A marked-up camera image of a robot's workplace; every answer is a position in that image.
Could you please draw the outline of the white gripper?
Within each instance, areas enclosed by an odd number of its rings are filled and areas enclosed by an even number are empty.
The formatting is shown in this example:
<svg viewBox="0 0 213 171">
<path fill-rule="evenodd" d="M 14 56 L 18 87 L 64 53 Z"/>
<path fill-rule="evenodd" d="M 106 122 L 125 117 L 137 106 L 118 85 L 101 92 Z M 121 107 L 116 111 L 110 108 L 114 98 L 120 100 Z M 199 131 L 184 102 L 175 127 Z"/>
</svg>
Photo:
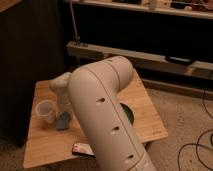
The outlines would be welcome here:
<svg viewBox="0 0 213 171">
<path fill-rule="evenodd" d="M 60 114 L 63 112 L 71 113 L 72 107 L 67 94 L 59 94 L 57 96 L 57 105 Z"/>
</svg>

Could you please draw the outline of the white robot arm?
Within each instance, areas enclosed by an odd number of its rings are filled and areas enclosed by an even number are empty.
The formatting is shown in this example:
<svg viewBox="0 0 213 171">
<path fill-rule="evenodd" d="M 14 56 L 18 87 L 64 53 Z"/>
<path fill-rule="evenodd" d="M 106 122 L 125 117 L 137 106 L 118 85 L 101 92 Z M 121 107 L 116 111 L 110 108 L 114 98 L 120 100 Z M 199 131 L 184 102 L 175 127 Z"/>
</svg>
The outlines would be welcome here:
<svg viewBox="0 0 213 171">
<path fill-rule="evenodd" d="M 102 171 L 156 171 L 117 98 L 133 74 L 131 62 L 115 56 L 50 82 L 58 106 L 74 111 Z"/>
</svg>

